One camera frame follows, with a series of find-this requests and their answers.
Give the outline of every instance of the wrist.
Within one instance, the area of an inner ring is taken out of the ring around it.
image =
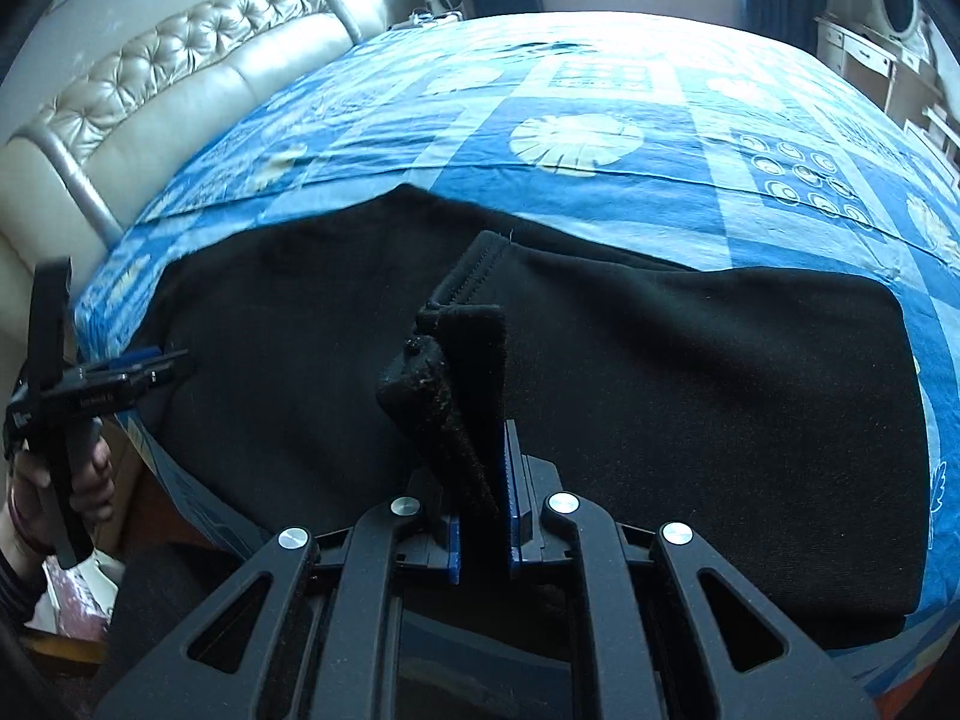
[[[6,557],[10,567],[16,571],[24,581],[35,579],[40,574],[44,555],[32,549],[21,538],[20,533],[13,526],[13,518],[7,501],[0,509],[0,551]]]

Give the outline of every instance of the folded fabric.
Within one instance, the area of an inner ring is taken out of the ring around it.
[[[350,525],[419,462],[374,389],[427,298],[500,312],[504,413],[570,490],[688,522],[820,642],[915,607],[923,411],[899,305],[868,279],[698,274],[401,187],[170,266],[134,343],[198,372],[147,425],[270,530]]]
[[[917,603],[923,412],[901,309],[875,281],[642,271],[485,232],[416,315],[404,357],[416,397],[436,380],[459,398],[448,408],[440,394],[411,422],[395,368],[381,386],[451,488],[448,436],[469,434],[459,443],[476,459],[462,469],[496,467],[491,436],[507,415],[569,490],[635,526],[690,524],[820,640],[894,631]],[[455,413],[453,429],[418,435],[438,410]],[[479,473],[463,486],[480,488]]]

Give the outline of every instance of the sleeve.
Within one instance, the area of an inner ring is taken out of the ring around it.
[[[21,579],[11,568],[3,552],[0,552],[0,614],[14,627],[20,628],[32,619],[34,608],[45,590],[44,579]]]

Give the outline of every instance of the tufted leather headboard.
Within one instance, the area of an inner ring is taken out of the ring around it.
[[[0,334],[26,338],[37,262],[69,255],[83,287],[194,153],[386,28],[383,0],[208,0],[75,79],[0,148]]]

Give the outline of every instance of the black metal frame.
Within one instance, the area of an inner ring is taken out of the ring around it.
[[[40,502],[52,524],[56,558],[73,568],[93,552],[83,517],[70,506],[73,471],[84,463],[100,435],[96,418],[133,408],[149,389],[188,375],[186,351],[136,351],[116,360],[68,367],[64,327],[70,301],[70,260],[37,266],[30,298],[27,361],[7,405],[4,455],[9,461],[29,442],[47,461],[50,487]]]
[[[696,533],[614,522],[565,493],[553,464],[522,454],[512,422],[504,433],[505,557],[516,581],[568,590],[578,718],[877,717],[829,656]],[[407,493],[346,531],[273,538],[121,680],[95,720],[389,720],[403,589],[459,576],[448,495],[425,471]],[[210,642],[242,627],[250,615],[237,610],[248,610],[241,602],[258,583],[269,590],[236,645],[242,656],[213,664]]]

